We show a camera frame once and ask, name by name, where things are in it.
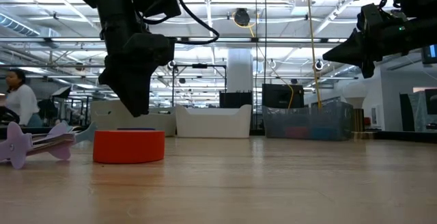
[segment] metal frame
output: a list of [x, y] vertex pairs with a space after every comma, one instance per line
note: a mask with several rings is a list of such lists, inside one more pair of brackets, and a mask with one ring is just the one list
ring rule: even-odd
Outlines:
[[[171, 69], [171, 82], [172, 82], [172, 86], [171, 86], [171, 106], [174, 107], [175, 106], [175, 78], [178, 77], [185, 69], [187, 69], [188, 67], [192, 67], [195, 68], [196, 64], [175, 64], [172, 69]], [[206, 66], [206, 68], [214, 68], [216, 70], [217, 73], [219, 73], [221, 76], [215, 76], [216, 78], [224, 78], [225, 79], [225, 89], [224, 92], [226, 92], [227, 89], [227, 66], [226, 65], [216, 65], [216, 64], [205, 64], [203, 66]], [[182, 67], [181, 70], [179, 70], [178, 74], [175, 75], [175, 69], [177, 67]], [[217, 68], [224, 68], [225, 69], [225, 76], [223, 76], [220, 71], [217, 70]], [[194, 78], [203, 78], [202, 76], [192, 76]]]

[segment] ceiling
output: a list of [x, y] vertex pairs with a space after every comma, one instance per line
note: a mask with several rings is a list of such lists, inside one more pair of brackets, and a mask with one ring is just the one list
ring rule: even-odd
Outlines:
[[[187, 6], [203, 21], [212, 25], [222, 38], [237, 37], [240, 39], [247, 38], [309, 38], [310, 20], [307, 20], [308, 0], [184, 0]], [[355, 28], [356, 15], [360, 12], [360, 7], [368, 3], [379, 3], [379, 0], [311, 0], [311, 15], [313, 23], [313, 32], [315, 38], [329, 38], [330, 44], [316, 44], [314, 55], [316, 59], [321, 59], [322, 55], [337, 45], [335, 40], [347, 38]], [[232, 14], [237, 8], [246, 8], [251, 17], [252, 33], [249, 28], [238, 27], [233, 21]], [[91, 9], [82, 0], [0, 0], [0, 16], [4, 15], [14, 19], [15, 22], [25, 25], [27, 29], [37, 31], [40, 36], [63, 37], [63, 38], [80, 38], [76, 42], [58, 42], [57, 48], [50, 46], [31, 43], [26, 41], [22, 33], [17, 33], [7, 27], [0, 26], [0, 37], [17, 37], [23, 38], [22, 42], [0, 42], [1, 61], [4, 64], [46, 64], [52, 62], [62, 65], [71, 65], [77, 63], [102, 65], [106, 55], [104, 44], [101, 42], [86, 42], [87, 38], [97, 38], [100, 32], [100, 24], [97, 11]], [[187, 13], [183, 12], [181, 16], [172, 18], [159, 25], [151, 25], [150, 30], [153, 33], [161, 33], [166, 36], [176, 37], [210, 37], [210, 32], [205, 30], [201, 25], [195, 23]], [[187, 48], [177, 46], [175, 52], [175, 62], [177, 64], [226, 64], [227, 49], [230, 47], [250, 48], [256, 63], [256, 56], [259, 61], [263, 61], [264, 56], [269, 59], [272, 67], [281, 76], [313, 76], [313, 51], [311, 44], [292, 43], [292, 42], [273, 42], [268, 44], [255, 44], [239, 42], [224, 42], [212, 46], [198, 46]], [[348, 66], [342, 66], [337, 63], [325, 63], [322, 74], [332, 76], [339, 70], [348, 69]], [[102, 71], [101, 67], [86, 68], [85, 71], [78, 71], [74, 68], [31, 68], [35, 75], [72, 75], [72, 76], [93, 76]], [[274, 76], [275, 73], [269, 67], [265, 70], [267, 76]], [[159, 68], [156, 75], [165, 76], [169, 70]], [[197, 80], [187, 79], [185, 84], [179, 86], [208, 86], [213, 99], [210, 97], [194, 99], [180, 94], [184, 102], [196, 102], [207, 104], [208, 102], [217, 102], [216, 90], [214, 86], [223, 86], [224, 80], [219, 76], [216, 70], [208, 68], [205, 70], [196, 70], [187, 68], [184, 71], [186, 75], [217, 75], [217, 79]], [[61, 79], [57, 81], [69, 83], [81, 83], [86, 86], [79, 89], [96, 89], [96, 79]], [[167, 81], [170, 80], [153, 80], [153, 90], [165, 90]], [[280, 83], [280, 80], [273, 79], [273, 83]], [[305, 86], [311, 87], [311, 82], [302, 80]], [[153, 98], [156, 103], [164, 102], [159, 98]]]

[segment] white shirt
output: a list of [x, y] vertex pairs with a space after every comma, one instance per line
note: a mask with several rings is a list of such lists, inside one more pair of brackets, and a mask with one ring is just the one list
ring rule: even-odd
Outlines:
[[27, 125], [30, 117], [38, 113], [38, 102], [30, 86], [21, 85], [6, 96], [6, 107], [20, 116], [20, 125]]

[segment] orange-red container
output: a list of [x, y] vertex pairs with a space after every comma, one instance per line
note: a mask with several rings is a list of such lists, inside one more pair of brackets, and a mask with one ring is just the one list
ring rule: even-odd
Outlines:
[[147, 163], [162, 160], [164, 152], [164, 131], [96, 131], [94, 136], [93, 160], [97, 163]]

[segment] white pillar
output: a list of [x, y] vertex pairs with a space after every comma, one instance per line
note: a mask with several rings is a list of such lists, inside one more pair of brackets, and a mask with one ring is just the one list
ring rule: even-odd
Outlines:
[[250, 48], [230, 48], [227, 53], [227, 91], [253, 90], [253, 57]]

